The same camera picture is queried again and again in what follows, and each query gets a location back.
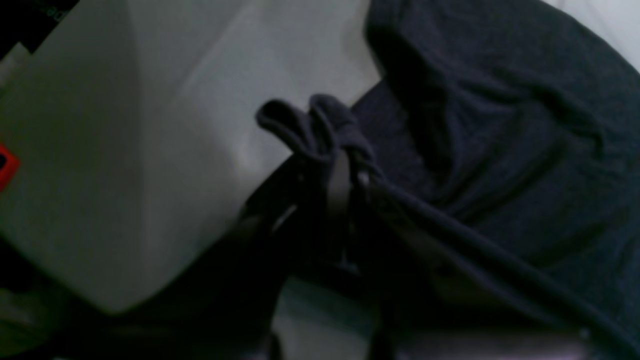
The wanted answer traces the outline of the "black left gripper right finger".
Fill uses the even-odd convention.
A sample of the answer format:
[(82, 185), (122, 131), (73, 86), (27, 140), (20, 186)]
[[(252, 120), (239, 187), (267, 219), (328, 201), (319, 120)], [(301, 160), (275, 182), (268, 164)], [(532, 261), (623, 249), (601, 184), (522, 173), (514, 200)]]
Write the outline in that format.
[(588, 336), (517, 300), (357, 171), (358, 266), (378, 303), (370, 360), (587, 360)]

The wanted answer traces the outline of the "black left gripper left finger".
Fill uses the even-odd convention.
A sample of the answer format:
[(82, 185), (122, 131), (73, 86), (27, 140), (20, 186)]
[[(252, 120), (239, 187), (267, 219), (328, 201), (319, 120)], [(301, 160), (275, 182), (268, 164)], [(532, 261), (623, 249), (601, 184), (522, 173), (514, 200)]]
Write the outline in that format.
[(3, 360), (281, 360), (272, 330), (286, 280), (325, 259), (350, 158), (293, 155), (177, 278), (115, 315), (98, 311), (1, 235)]

